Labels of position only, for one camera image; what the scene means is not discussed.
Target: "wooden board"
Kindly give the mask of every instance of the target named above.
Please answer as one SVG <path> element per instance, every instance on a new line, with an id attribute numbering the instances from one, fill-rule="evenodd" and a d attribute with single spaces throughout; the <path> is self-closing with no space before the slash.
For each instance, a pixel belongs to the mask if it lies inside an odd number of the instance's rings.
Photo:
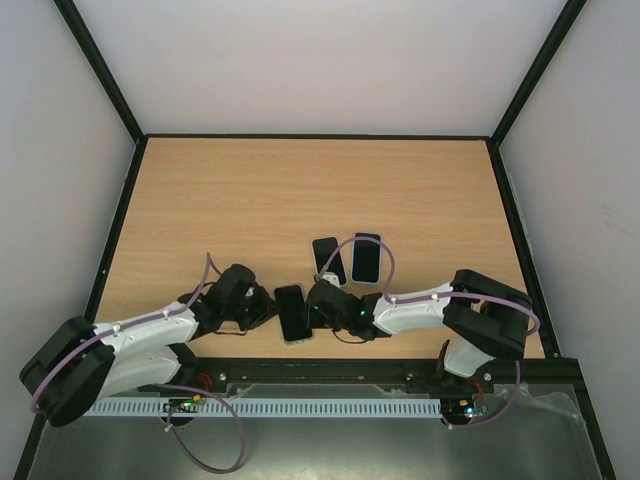
<path id="1" fill-rule="evenodd" d="M 393 293 L 440 285 L 460 268 L 524 289 L 484 142 L 152 138 L 98 321 L 158 309 L 191 291 L 207 251 L 221 269 L 248 266 L 270 293 L 292 283 L 308 291 L 311 241 L 357 231 L 381 234 L 393 250 Z M 348 269 L 350 248 L 343 259 Z M 383 278 L 388 269 L 384 258 Z M 274 318 L 245 337 L 208 335 L 190 346 L 212 357 L 435 358 L 454 336 L 443 327 L 347 345 L 316 331 L 287 346 Z M 543 357 L 537 335 L 526 356 Z"/>

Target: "black smartphone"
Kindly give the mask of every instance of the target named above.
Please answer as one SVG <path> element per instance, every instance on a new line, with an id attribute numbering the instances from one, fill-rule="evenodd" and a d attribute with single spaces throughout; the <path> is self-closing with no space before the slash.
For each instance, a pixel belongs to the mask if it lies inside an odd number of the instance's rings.
<path id="1" fill-rule="evenodd" d="M 356 237 L 369 237 L 380 241 L 380 235 L 358 232 Z M 380 245 L 367 240 L 353 242 L 353 262 L 351 279 L 357 283 L 378 283 L 380 281 Z"/>
<path id="2" fill-rule="evenodd" d="M 320 273 L 331 254 L 338 248 L 338 239 L 336 237 L 316 238 L 311 242 L 311 245 L 313 246 L 313 256 L 316 260 L 316 272 Z M 347 284 L 347 274 L 344 271 L 340 252 L 331 260 L 328 271 L 338 276 L 340 285 Z"/>
<path id="3" fill-rule="evenodd" d="M 274 291 L 280 310 L 280 326 L 287 345 L 306 342 L 313 337 L 313 330 L 306 327 L 305 303 L 302 287 L 288 285 Z"/>

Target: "purple cable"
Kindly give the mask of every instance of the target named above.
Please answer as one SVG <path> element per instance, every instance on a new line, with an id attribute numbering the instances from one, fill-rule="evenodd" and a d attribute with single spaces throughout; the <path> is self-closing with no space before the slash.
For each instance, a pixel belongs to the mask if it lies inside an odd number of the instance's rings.
<path id="1" fill-rule="evenodd" d="M 329 260 L 327 260 L 327 263 L 325 263 L 324 267 L 322 267 L 322 270 L 320 270 L 320 273 L 318 273 L 318 276 L 322 277 L 322 275 L 324 275 L 327 272 L 327 270 L 329 269 L 329 265 L 331 265 L 331 261 L 340 252 L 340 250 L 342 250 L 342 248 L 345 245 L 355 242 L 356 240 L 366 240 L 366 241 L 375 243 L 377 245 L 380 245 L 384 249 L 384 251 L 387 252 L 387 254 L 389 255 L 389 260 L 391 261 L 391 270 L 389 271 L 389 275 L 387 276 L 387 279 L 384 282 L 384 287 L 382 288 L 382 296 L 389 303 L 393 303 L 397 305 L 406 305 L 409 303 L 423 302 L 425 300 L 437 300 L 439 298 L 449 298 L 449 297 L 468 298 L 470 300 L 483 300 L 485 302 L 497 303 L 500 305 L 504 305 L 506 307 L 513 308 L 514 310 L 518 310 L 519 312 L 522 312 L 525 315 L 529 316 L 529 318 L 533 320 L 533 327 L 531 327 L 531 329 L 527 331 L 527 336 L 533 335 L 540 329 L 540 319 L 535 313 L 533 313 L 532 310 L 526 307 L 523 307 L 522 305 L 512 302 L 510 300 L 505 300 L 503 298 L 498 298 L 498 297 L 492 297 L 491 295 L 482 295 L 480 293 L 469 293 L 469 292 L 440 292 L 440 293 L 434 294 L 435 297 L 432 295 L 423 295 L 421 297 L 414 297 L 414 298 L 394 299 L 389 294 L 389 290 L 391 287 L 391 280 L 393 279 L 393 276 L 396 273 L 396 259 L 394 258 L 393 253 L 391 252 L 391 249 L 388 246 L 386 246 L 381 240 L 371 238 L 371 237 L 351 237 L 346 239 L 344 242 L 340 243 L 340 245 L 336 247 L 336 249 L 333 251 L 333 253 L 329 257 Z"/>
<path id="2" fill-rule="evenodd" d="M 222 406 L 224 408 L 226 408 L 229 411 L 229 413 L 231 413 L 231 415 L 235 419 L 236 423 L 238 424 L 238 428 L 240 429 L 240 455 L 238 455 L 238 459 L 236 460 L 236 463 L 234 463 L 229 468 L 215 468 L 215 467 L 212 467 L 210 465 L 207 465 L 206 463 L 202 462 L 201 460 L 198 460 L 196 458 L 196 456 L 191 452 L 191 450 L 189 450 L 189 447 L 187 447 L 184 444 L 184 442 L 182 441 L 182 439 L 178 435 L 178 432 L 176 431 L 176 429 L 171 424 L 171 417 L 176 412 L 176 410 L 178 410 L 178 408 L 180 408 L 179 406 L 173 407 L 171 410 L 169 410 L 169 414 L 167 415 L 167 428 L 171 431 L 171 433 L 173 434 L 173 437 L 178 441 L 178 443 L 180 444 L 180 447 L 182 448 L 182 451 L 189 458 L 189 460 L 191 460 L 195 465 L 200 467 L 205 472 L 224 474 L 224 473 L 235 472 L 240 467 L 242 467 L 242 464 L 244 462 L 244 457 L 245 457 L 245 454 L 247 452 L 247 444 L 248 444 L 247 431 L 245 430 L 244 425 L 242 424 L 242 421 L 240 420 L 238 412 L 235 411 L 235 409 L 231 406 L 230 403 L 228 403 L 225 399 L 223 399 L 219 395 L 216 395 L 215 393 L 207 392 L 206 390 L 201 390 L 199 388 L 183 387 L 181 385 L 166 385 L 166 384 L 159 384 L 159 385 L 156 385 L 156 386 L 157 387 L 161 387 L 161 388 L 168 388 L 168 389 L 172 389 L 172 390 L 183 390 L 185 392 L 198 393 L 200 395 L 204 395 L 206 397 L 213 398 L 214 400 L 220 402 L 222 404 Z"/>
<path id="3" fill-rule="evenodd" d="M 502 408 L 502 410 L 500 410 L 494 416 L 489 417 L 486 420 L 483 420 L 478 423 L 468 423 L 466 425 L 452 425 L 451 423 L 449 423 L 449 421 L 446 418 L 444 418 L 444 416 L 442 417 L 442 421 L 451 430 L 467 430 L 469 428 L 484 427 L 485 425 L 489 425 L 490 423 L 493 423 L 496 420 L 498 420 L 507 412 L 507 410 L 509 410 L 511 405 L 513 405 L 513 402 L 515 402 L 516 398 L 518 397 L 518 390 L 520 390 L 520 362 L 516 360 L 516 383 L 513 386 L 513 393 L 511 394 L 511 397 L 509 397 L 507 404 Z"/>
<path id="4" fill-rule="evenodd" d="M 202 292 L 202 289 L 204 288 L 204 284 L 207 281 L 207 277 L 209 276 L 209 269 L 210 268 L 213 268 L 216 272 L 219 272 L 218 268 L 213 263 L 213 259 L 211 258 L 211 254 L 207 253 L 207 264 L 205 266 L 204 273 L 202 274 L 202 280 L 200 280 L 200 284 L 198 285 L 198 288 L 196 288 L 196 291 L 193 292 L 193 295 L 191 296 L 189 301 L 186 303 L 186 305 L 183 305 L 182 307 L 178 308 L 177 310 L 169 312 L 169 315 L 179 315 L 179 314 L 181 314 L 183 312 L 186 312 L 189 309 L 189 307 L 191 305 L 193 305 L 193 303 L 197 300 L 198 296 L 200 295 L 200 292 Z M 140 324 L 146 323 L 146 322 L 151 322 L 152 320 L 157 320 L 159 318 L 164 318 L 164 316 L 165 316 L 165 314 L 160 312 L 160 313 L 154 313 L 154 314 L 151 314 L 151 315 L 147 315 L 147 316 L 141 317 L 141 318 L 139 318 L 137 320 L 134 320 L 132 322 L 129 322 L 127 324 L 122 325 L 122 328 L 121 328 L 120 331 L 125 331 L 125 330 L 127 330 L 127 329 L 129 329 L 131 327 L 135 327 L 136 325 L 140 325 Z M 38 388 L 36 388 L 36 391 L 33 393 L 33 397 L 31 398 L 31 411 L 33 413 L 40 413 L 40 407 L 38 406 L 38 400 L 42 396 L 42 392 L 44 392 L 46 390 L 46 388 L 49 386 L 49 384 L 55 378 L 55 376 L 58 373 L 60 373 L 60 371 L 64 367 L 66 367 L 69 362 L 71 362 L 74 358 L 76 358 L 78 355 L 80 355 L 82 352 L 84 352 L 86 349 L 88 349 L 94 343 L 102 340 L 105 337 L 108 337 L 109 335 L 113 335 L 114 333 L 116 333 L 116 331 L 114 329 L 111 329 L 111 330 L 107 330 L 105 332 L 102 332 L 102 333 L 100 333 L 98 335 L 95 335 L 95 336 L 91 337 L 89 340 L 87 340 L 86 342 L 83 342 L 82 344 L 78 345 L 71 352 L 69 352 L 62 360 L 60 360 L 60 362 L 55 367 L 53 367 L 51 372 L 49 372 L 49 374 L 46 377 L 44 377 L 44 380 L 40 383 Z"/>

